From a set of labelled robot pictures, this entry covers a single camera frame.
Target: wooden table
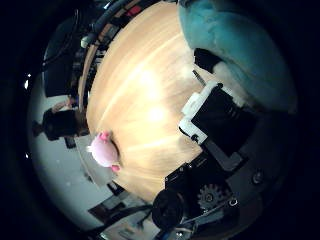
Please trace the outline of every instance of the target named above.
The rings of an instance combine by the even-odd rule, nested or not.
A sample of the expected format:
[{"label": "wooden table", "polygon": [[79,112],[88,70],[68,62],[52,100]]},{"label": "wooden table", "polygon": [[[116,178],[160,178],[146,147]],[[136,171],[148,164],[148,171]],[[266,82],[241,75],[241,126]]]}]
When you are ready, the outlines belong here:
[{"label": "wooden table", "polygon": [[215,79],[193,62],[177,6],[159,2],[116,36],[93,83],[90,131],[113,131],[122,166],[116,182],[147,201],[165,176],[201,152],[178,130],[182,107],[202,89],[192,70]]},{"label": "wooden table", "polygon": [[[129,2],[123,8],[119,9],[119,11],[114,15],[114,17],[117,17],[117,18],[121,17],[127,11],[126,9],[130,9],[131,7],[133,7],[134,5],[136,5],[139,2],[140,2],[140,0],[133,0],[133,1]],[[99,33],[99,36],[98,36],[99,41],[103,40],[103,38],[108,33],[108,31],[110,30],[111,27],[112,27],[111,23],[107,23],[104,26],[104,28],[102,29],[102,32]],[[84,60],[84,64],[83,64],[84,66],[83,66],[83,70],[82,70],[82,75],[79,78],[79,83],[78,83],[79,103],[78,103],[78,106],[79,106],[80,112],[82,112],[84,110],[84,106],[83,106],[84,90],[86,87],[86,82],[87,82],[90,66],[92,65],[92,62],[93,62],[94,57],[96,55],[96,52],[98,50],[98,46],[99,46],[98,40],[94,44],[91,44],[89,46],[85,60]]]}]

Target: gear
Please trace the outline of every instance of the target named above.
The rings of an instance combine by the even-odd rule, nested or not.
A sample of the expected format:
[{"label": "gear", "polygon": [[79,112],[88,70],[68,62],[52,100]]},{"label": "gear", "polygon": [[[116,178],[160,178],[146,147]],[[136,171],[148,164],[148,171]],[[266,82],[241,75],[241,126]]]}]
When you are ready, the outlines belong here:
[{"label": "gear", "polygon": [[231,194],[229,190],[222,189],[218,185],[204,185],[204,187],[200,189],[200,194],[198,194],[198,203],[201,209],[209,211],[228,198],[230,195]]}]

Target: black device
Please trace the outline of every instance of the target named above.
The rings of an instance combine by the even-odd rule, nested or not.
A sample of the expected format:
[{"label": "black device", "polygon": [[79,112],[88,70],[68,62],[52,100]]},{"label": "black device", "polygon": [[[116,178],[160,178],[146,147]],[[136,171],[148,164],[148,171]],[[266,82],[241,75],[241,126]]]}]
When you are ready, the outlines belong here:
[{"label": "black device", "polygon": [[153,221],[163,231],[195,234],[212,224],[217,233],[238,231],[250,212],[255,218],[261,213],[255,209],[270,203],[290,165],[295,116],[239,107],[222,88],[211,90],[191,120],[208,136],[203,152],[169,174],[154,200]]}]

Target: teal fabric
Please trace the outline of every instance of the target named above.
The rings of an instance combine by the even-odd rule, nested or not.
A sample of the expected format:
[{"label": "teal fabric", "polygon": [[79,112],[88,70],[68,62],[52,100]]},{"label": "teal fabric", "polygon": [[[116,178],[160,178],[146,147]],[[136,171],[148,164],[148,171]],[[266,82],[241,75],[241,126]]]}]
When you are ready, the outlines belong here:
[{"label": "teal fabric", "polygon": [[223,59],[234,78],[270,110],[290,111],[296,93],[290,72],[267,32],[226,1],[196,0],[179,7],[190,48],[202,48]]}]

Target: pink stuffed toy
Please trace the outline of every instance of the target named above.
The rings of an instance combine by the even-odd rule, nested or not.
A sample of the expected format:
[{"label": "pink stuffed toy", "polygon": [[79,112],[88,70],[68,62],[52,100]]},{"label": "pink stuffed toy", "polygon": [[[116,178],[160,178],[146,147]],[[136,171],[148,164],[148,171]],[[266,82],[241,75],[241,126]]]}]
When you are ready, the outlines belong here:
[{"label": "pink stuffed toy", "polygon": [[103,167],[110,167],[112,171],[117,172],[120,167],[118,163],[118,151],[110,140],[110,133],[99,133],[87,147],[87,151],[92,153],[93,158]]}]

